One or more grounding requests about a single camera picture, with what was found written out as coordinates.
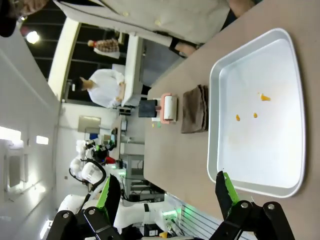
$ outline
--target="white desk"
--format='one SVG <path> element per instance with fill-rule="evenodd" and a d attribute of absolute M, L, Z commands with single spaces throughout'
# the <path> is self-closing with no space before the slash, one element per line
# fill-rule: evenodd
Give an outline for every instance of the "white desk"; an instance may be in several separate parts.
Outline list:
<path fill-rule="evenodd" d="M 136 102 L 138 105 L 141 97 L 143 84 L 140 82 L 140 71 L 143 54 L 143 39 L 138 36 L 129 36 L 128 50 L 126 54 L 124 81 L 125 91 L 121 106 L 128 101 Z"/>

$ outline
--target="green light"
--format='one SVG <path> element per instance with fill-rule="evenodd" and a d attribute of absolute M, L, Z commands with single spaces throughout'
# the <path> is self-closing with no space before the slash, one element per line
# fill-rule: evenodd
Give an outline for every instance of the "green light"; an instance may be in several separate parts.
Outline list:
<path fill-rule="evenodd" d="M 176 210 L 166 211 L 166 212 L 162 213 L 163 216 L 168 216 L 168 215 L 173 215 L 173 214 L 177 214 Z"/>

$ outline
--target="dark hair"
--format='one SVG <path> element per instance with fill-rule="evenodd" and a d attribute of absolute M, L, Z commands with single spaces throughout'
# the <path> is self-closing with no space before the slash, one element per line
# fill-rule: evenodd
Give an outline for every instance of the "dark hair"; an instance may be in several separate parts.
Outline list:
<path fill-rule="evenodd" d="M 84 82 L 81 80 L 80 77 L 77 77 L 75 79 L 72 79 L 71 88 L 73 88 L 73 85 L 74 85 L 74 91 L 76 91 L 76 92 L 82 91 L 82 89 L 84 87 Z"/>

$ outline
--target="orange food piece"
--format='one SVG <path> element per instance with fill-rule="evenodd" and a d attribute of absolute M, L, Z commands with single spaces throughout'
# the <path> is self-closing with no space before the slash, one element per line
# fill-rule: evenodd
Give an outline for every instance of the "orange food piece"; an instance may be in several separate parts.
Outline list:
<path fill-rule="evenodd" d="M 270 101 L 271 100 L 270 97 L 265 96 L 263 93 L 261 94 L 260 98 L 261 98 L 262 101 Z"/>

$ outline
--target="shirt button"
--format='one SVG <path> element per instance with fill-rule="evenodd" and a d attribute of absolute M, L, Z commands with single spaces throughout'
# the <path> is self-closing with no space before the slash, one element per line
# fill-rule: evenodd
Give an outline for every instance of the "shirt button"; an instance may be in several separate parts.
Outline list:
<path fill-rule="evenodd" d="M 154 21 L 154 24 L 157 25 L 157 26 L 161 26 L 161 21 L 160 20 L 156 20 L 156 21 Z"/>

